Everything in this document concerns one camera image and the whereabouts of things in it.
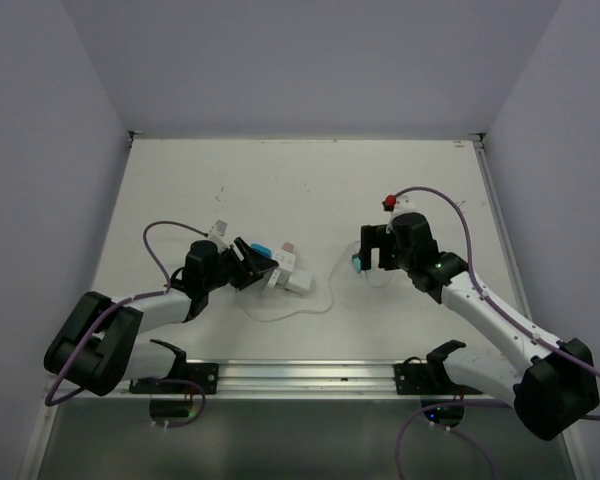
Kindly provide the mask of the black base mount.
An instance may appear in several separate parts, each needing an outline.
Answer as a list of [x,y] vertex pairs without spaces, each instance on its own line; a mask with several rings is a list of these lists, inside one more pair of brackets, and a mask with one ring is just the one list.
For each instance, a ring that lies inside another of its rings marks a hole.
[[437,365],[426,360],[410,357],[393,364],[395,391],[398,395],[454,396],[481,395],[474,388],[453,383]]
[[162,379],[139,379],[130,382],[132,394],[188,395],[203,392],[214,395],[219,379],[218,363],[182,363]]

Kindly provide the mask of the aluminium right side rail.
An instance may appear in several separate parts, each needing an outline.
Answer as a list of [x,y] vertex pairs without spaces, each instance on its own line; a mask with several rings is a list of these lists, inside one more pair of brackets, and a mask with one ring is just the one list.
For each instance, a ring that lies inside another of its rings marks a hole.
[[490,294],[493,294],[493,301],[511,316],[516,316],[518,320],[525,317],[526,322],[530,324],[529,328],[535,330],[513,247],[489,171],[484,142],[479,135],[473,135],[471,143],[482,175],[494,229],[499,238],[498,251],[502,258],[498,265],[490,262],[487,266],[486,252],[475,240],[472,243],[473,265],[477,270],[477,276],[481,280],[486,280],[484,286]]

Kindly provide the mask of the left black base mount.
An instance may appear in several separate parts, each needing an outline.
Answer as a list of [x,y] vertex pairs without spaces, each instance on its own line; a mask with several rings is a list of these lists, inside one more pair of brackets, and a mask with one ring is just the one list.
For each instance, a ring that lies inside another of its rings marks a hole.
[[162,379],[139,379],[130,382],[132,394],[188,395],[203,392],[214,395],[219,379],[218,363],[182,363]]

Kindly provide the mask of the aluminium front rail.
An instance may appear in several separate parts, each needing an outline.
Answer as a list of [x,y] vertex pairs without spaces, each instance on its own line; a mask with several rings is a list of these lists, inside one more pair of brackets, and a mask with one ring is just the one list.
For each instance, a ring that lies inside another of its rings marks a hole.
[[[429,365],[440,366],[453,383],[474,388],[506,402],[514,399],[515,391],[521,387],[524,378],[536,380],[551,376],[554,372],[552,358],[535,356],[522,369],[516,369],[504,359],[486,356],[469,348],[460,348],[451,353],[432,352],[424,360]],[[215,394],[322,391],[378,391],[397,394],[393,364],[399,362],[210,363],[219,364]],[[120,387],[129,391],[131,381],[120,382],[112,392]]]

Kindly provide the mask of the white flat plug adapter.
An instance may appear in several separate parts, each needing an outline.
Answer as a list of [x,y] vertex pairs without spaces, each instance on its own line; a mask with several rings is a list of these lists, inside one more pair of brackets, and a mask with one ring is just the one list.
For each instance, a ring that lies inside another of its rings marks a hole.
[[275,270],[272,271],[272,273],[270,274],[270,276],[268,277],[266,284],[262,290],[262,295],[267,297],[269,295],[271,295],[274,290],[275,287],[278,284],[278,280],[280,278],[280,274],[281,274],[281,270],[279,268],[276,268]]

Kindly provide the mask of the white power brick charger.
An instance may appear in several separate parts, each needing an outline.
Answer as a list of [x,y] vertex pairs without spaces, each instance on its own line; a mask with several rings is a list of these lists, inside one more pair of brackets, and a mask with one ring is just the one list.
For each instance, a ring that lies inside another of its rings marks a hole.
[[302,296],[311,292],[314,277],[304,270],[294,270],[286,281],[285,289]]

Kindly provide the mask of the blue plug adapter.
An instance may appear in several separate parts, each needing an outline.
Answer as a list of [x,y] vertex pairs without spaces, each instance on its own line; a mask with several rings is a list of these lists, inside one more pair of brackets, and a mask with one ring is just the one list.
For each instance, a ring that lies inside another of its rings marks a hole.
[[266,246],[263,246],[263,245],[260,245],[257,243],[252,243],[250,245],[250,248],[264,257],[267,257],[267,258],[272,257],[272,250]]

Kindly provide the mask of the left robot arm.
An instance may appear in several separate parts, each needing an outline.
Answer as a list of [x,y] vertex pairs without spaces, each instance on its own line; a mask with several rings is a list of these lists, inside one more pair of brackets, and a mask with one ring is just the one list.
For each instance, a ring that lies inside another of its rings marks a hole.
[[278,266],[241,238],[225,249],[199,240],[162,290],[119,300],[85,293],[45,353],[44,368],[56,376],[52,386],[67,380],[79,392],[105,396],[122,381],[140,380],[155,382],[169,393],[181,390],[191,378],[186,352],[164,340],[141,340],[140,335],[189,322],[208,306],[213,291],[225,286],[243,290]]

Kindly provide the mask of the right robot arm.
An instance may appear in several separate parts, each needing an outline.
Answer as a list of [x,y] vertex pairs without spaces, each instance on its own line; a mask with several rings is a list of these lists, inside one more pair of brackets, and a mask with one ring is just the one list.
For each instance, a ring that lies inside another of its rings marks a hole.
[[417,290],[477,329],[498,356],[483,355],[450,340],[430,351],[420,366],[396,373],[420,387],[448,392],[463,386],[512,407],[537,438],[551,440],[600,403],[591,350],[579,339],[563,341],[491,295],[469,264],[439,249],[424,215],[402,213],[384,225],[364,225],[358,257],[362,270],[404,271]]

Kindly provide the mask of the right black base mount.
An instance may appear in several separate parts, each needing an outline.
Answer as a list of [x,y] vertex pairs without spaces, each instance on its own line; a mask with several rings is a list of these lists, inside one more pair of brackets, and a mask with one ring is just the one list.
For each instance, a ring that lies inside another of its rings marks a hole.
[[481,395],[474,388],[453,383],[437,365],[426,360],[410,357],[393,364],[395,391],[398,395],[454,396]]

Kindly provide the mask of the teal usb charger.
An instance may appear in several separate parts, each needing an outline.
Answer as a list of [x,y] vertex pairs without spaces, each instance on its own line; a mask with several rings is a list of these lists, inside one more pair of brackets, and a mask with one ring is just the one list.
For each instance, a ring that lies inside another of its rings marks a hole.
[[351,263],[352,263],[354,271],[357,274],[361,274],[362,273],[362,263],[361,263],[360,257],[357,254],[354,254],[351,257]]

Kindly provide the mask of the white cube power socket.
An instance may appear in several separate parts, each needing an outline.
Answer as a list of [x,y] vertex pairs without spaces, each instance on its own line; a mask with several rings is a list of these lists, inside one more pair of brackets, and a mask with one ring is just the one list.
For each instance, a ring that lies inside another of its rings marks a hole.
[[289,290],[289,281],[295,270],[296,255],[284,249],[276,249],[273,251],[273,259],[278,263],[278,268],[275,270],[276,284]]

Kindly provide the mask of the aluminium rail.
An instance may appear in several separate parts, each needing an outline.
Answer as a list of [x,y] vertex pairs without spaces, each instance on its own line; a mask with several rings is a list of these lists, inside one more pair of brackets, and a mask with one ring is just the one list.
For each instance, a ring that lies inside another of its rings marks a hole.
[[482,175],[494,229],[499,238],[498,251],[502,258],[498,265],[490,262],[487,266],[486,252],[475,240],[472,243],[473,265],[477,270],[477,276],[481,280],[486,280],[484,286],[490,294],[493,294],[493,301],[511,316],[516,316],[518,320],[525,317],[526,322],[530,324],[529,328],[535,330],[513,247],[489,171],[484,142],[479,135],[473,135],[471,143]]
[[[551,376],[554,372],[552,358],[535,356],[522,369],[516,369],[504,359],[486,356],[469,348],[460,348],[451,353],[432,352],[424,360],[429,365],[440,366],[453,383],[474,388],[506,402],[514,399],[515,391],[521,387],[524,378],[536,380]],[[397,394],[393,364],[399,362],[210,363],[219,364],[215,394],[322,391],[378,391]],[[131,381],[120,382],[112,392],[120,387],[129,391]]]

